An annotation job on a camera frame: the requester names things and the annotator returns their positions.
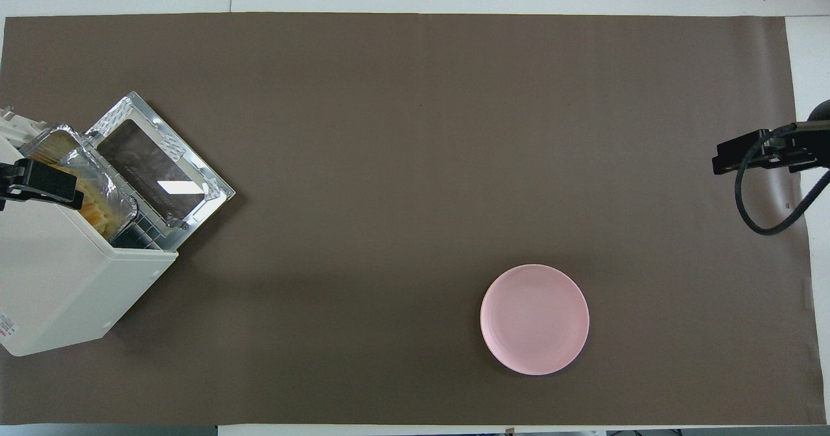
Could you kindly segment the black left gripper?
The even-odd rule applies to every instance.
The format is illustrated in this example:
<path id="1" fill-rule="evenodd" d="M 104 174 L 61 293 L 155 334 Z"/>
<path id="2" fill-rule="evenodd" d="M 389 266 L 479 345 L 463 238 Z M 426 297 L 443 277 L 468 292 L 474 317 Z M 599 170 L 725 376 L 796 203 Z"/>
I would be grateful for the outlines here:
<path id="1" fill-rule="evenodd" d="M 23 175 L 23 196 L 14 193 L 12 184 Z M 6 200 L 38 200 L 80 210 L 85 196 L 77 190 L 77 177 L 36 160 L 24 158 L 23 167 L 1 164 L 0 211 Z"/>

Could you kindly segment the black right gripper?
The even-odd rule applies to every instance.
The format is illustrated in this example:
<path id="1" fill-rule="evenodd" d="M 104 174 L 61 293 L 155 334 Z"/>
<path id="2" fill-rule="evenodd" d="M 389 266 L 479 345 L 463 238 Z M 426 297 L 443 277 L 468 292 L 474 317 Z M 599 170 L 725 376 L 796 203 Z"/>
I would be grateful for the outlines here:
<path id="1" fill-rule="evenodd" d="M 790 173 L 798 173 L 816 167 L 828 167 L 829 158 L 829 100 L 813 108 L 803 122 L 793 122 L 772 132 L 773 163 L 770 167 L 786 167 Z M 752 147 L 767 138 L 769 131 L 747 132 L 715 147 L 712 172 L 723 175 L 735 172 Z M 751 155 L 748 167 L 762 167 L 770 161 L 770 153 L 763 143 Z"/>

